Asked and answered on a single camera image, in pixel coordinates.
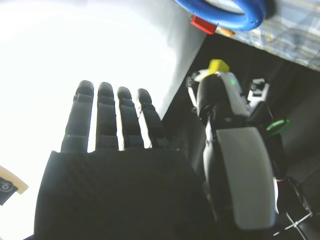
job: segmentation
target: plaid tablecloth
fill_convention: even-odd
[[[207,1],[232,8],[226,0]],[[320,71],[320,0],[265,1],[274,1],[274,14],[260,27],[236,32],[233,38]]]

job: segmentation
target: black finger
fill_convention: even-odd
[[[169,141],[165,136],[165,129],[161,119],[152,104],[150,94],[145,89],[139,89],[137,100],[140,103],[139,118],[144,118],[148,135],[153,148],[168,148]]]
[[[98,90],[95,149],[118,149],[114,91],[107,82]]]
[[[117,96],[119,98],[124,149],[132,147],[143,148],[144,141],[141,136],[138,116],[130,91],[126,87],[119,87]]]
[[[73,98],[61,152],[87,151],[93,100],[94,85],[86,80],[80,82]]]

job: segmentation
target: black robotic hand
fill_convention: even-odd
[[[201,183],[170,148],[149,93],[138,91],[137,114],[127,88],[115,101],[111,85],[101,83],[95,151],[87,153],[93,98],[92,83],[82,81],[61,152],[51,153],[42,178],[34,239],[214,239]],[[151,148],[144,148],[141,128]]]

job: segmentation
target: blue ring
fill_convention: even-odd
[[[244,14],[215,7],[205,0],[175,0],[183,8],[214,25],[234,30],[248,31],[257,28],[267,15],[264,0],[233,0]]]

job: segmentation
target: dark background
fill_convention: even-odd
[[[229,65],[245,95],[253,79],[264,78],[271,84],[268,105],[274,120],[288,118],[292,121],[291,128],[281,134],[287,173],[302,184],[312,211],[319,213],[320,72],[217,34],[206,38],[187,76],[207,69],[211,59],[222,59]],[[185,153],[204,181],[205,132],[197,116],[191,112],[192,107],[184,80],[163,118],[163,124],[171,144]],[[256,120],[271,123],[266,107]],[[319,232],[316,233],[316,228],[320,227],[319,215],[314,214],[312,221],[301,226],[309,239],[320,239]],[[288,238],[300,239],[299,236]]]

